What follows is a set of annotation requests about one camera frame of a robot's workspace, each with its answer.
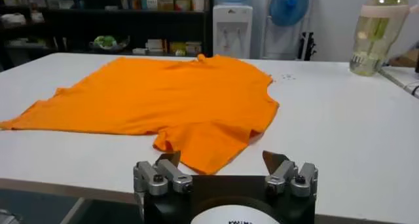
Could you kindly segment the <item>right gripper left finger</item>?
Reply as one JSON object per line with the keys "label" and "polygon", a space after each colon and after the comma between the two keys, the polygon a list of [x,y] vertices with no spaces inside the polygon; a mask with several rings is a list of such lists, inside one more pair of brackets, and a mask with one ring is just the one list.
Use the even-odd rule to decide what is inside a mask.
{"label": "right gripper left finger", "polygon": [[192,191],[192,176],[184,174],[177,167],[181,152],[161,154],[154,164],[139,161],[133,167],[134,193],[136,195],[149,193],[152,196],[162,196],[168,193],[169,187],[181,194]]}

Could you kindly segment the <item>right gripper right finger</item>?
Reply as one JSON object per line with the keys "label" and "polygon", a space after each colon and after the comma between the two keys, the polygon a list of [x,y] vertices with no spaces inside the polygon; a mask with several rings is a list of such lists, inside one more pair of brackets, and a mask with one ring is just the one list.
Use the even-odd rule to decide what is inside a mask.
{"label": "right gripper right finger", "polygon": [[293,196],[306,198],[317,197],[318,169],[309,162],[299,168],[285,155],[263,151],[263,160],[269,175],[264,179],[266,192],[276,196],[282,194],[288,186]]}

